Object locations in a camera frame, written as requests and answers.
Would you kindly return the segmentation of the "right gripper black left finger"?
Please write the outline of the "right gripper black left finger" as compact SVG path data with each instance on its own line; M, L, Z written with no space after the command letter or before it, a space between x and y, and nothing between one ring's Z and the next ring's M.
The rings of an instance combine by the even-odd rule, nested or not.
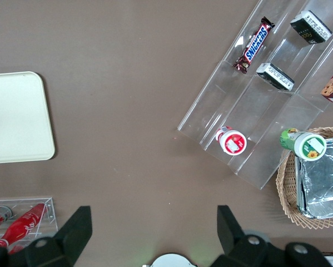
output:
M91 207L80 206L53 237L39 238L12 255L0 248L0 266L74 266L91 236Z

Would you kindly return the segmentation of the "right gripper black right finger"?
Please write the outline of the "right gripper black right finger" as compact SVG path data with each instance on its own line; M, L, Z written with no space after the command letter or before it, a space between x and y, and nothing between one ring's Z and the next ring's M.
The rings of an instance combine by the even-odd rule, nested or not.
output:
M255 234L245 234L227 205L217 207L217 235L223 254L212 266L330 266L316 247L307 243L288 243L277 248Z

